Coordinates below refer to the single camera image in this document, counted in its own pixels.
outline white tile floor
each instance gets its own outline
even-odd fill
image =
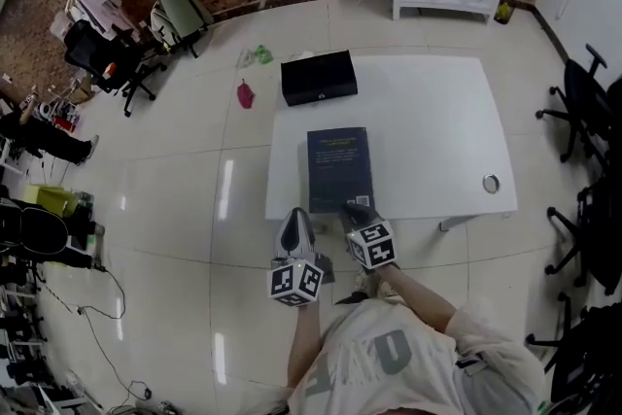
[[[95,218],[107,228],[104,263],[124,287],[127,314],[118,322],[93,315],[93,325],[123,381],[147,382],[155,400],[169,399],[190,415],[232,415],[264,385],[285,382],[295,312],[264,294],[277,224],[263,219],[263,206],[277,62],[304,50],[481,59],[501,114],[519,210],[447,234],[436,230],[437,220],[395,223],[399,262],[456,305],[482,297],[519,340],[526,330],[555,333],[555,296],[574,269],[544,278],[544,265],[568,239],[546,220],[545,208],[572,215],[575,195],[588,183],[579,161],[557,159],[566,131],[534,118],[536,109],[552,105],[547,88],[561,84],[561,60],[526,12],[515,12],[508,26],[487,28],[469,15],[433,12],[392,21],[387,0],[357,2],[311,2],[223,23],[209,45],[199,44],[198,59],[183,55],[155,77],[157,100],[139,97],[130,119],[111,95],[85,105],[78,134],[101,137],[88,163],[66,168],[57,160],[53,171],[49,157],[43,168],[41,161],[30,164],[33,183],[62,181],[95,195]],[[277,62],[236,70],[240,50],[258,43]],[[257,94],[251,110],[235,97],[242,79]],[[22,186],[11,185],[13,196]],[[336,283],[323,288],[328,320],[332,303],[349,293],[356,266],[334,236],[320,236],[317,249],[337,270]],[[57,265],[46,265],[46,273],[69,303],[120,309],[108,275]],[[577,306],[604,299],[598,285],[578,296]],[[45,290],[40,300],[54,370],[72,369],[104,406],[119,404],[125,391],[85,319]]]

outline white table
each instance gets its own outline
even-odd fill
[[[376,210],[389,220],[448,218],[441,229],[517,209],[493,94],[479,59],[436,55],[352,58],[359,94],[287,107],[274,120],[265,217],[308,208],[307,131],[367,129]],[[486,175],[500,180],[496,193]]]

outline dark blue book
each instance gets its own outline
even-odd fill
[[[309,212],[337,213],[345,203],[375,209],[365,128],[307,132]]]

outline pink object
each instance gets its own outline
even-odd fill
[[[244,109],[251,109],[254,99],[255,93],[251,90],[247,83],[242,80],[242,84],[237,88],[237,100],[240,101],[240,104]]]

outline red object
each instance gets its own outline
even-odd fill
[[[237,88],[237,100],[240,101],[240,104],[244,109],[251,109],[254,99],[255,93],[251,90],[247,83],[242,80],[242,84]]]
[[[67,121],[65,118],[61,118],[58,116],[55,116],[52,118],[53,122],[56,126],[63,128],[65,130],[67,130],[68,132],[73,132],[76,129],[76,125],[74,125],[73,123],[70,123],[69,121]]]

